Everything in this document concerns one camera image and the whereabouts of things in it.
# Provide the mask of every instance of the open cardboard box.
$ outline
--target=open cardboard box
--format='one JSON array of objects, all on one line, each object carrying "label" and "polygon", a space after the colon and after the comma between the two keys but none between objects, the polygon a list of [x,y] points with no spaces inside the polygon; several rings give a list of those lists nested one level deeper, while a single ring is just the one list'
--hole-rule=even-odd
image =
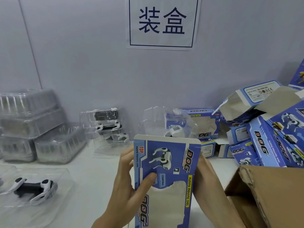
[{"label": "open cardboard box", "polygon": [[246,228],[303,227],[304,169],[240,166],[225,193]]}]

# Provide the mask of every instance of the pile of boxes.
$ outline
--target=pile of boxes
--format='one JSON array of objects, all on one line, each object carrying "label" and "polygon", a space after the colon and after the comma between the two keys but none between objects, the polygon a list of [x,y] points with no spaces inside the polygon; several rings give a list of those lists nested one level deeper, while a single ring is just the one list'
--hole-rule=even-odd
[{"label": "pile of boxes", "polygon": [[66,163],[86,143],[81,128],[66,123],[52,90],[0,93],[0,125],[5,161]]},{"label": "pile of boxes", "polygon": [[304,168],[303,88],[304,60],[289,87],[270,81],[242,88],[215,110],[240,165]]}]

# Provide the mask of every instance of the paper sign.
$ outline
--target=paper sign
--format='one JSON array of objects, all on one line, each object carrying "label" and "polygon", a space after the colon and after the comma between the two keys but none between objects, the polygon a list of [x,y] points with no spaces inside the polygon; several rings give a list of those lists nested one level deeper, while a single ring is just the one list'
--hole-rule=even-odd
[{"label": "paper sign", "polygon": [[201,0],[126,0],[127,48],[191,50]]}]

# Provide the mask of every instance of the table surface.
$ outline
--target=table surface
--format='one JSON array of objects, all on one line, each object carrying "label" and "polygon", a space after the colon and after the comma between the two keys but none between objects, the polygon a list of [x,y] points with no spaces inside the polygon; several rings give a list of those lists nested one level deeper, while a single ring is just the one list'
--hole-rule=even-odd
[{"label": "table surface", "polygon": [[[90,143],[66,165],[45,165],[38,162],[16,164],[3,160],[0,160],[0,165],[15,165],[17,168],[67,168],[75,181],[75,186],[60,207],[54,221],[47,227],[89,228],[107,207],[119,160],[119,157],[93,158],[93,153]],[[238,168],[237,162],[234,159],[210,159],[210,162],[225,188]],[[130,174],[134,181],[133,169]],[[134,227],[132,220],[129,228]],[[201,227],[212,228],[213,225],[192,197],[189,228]]]}]

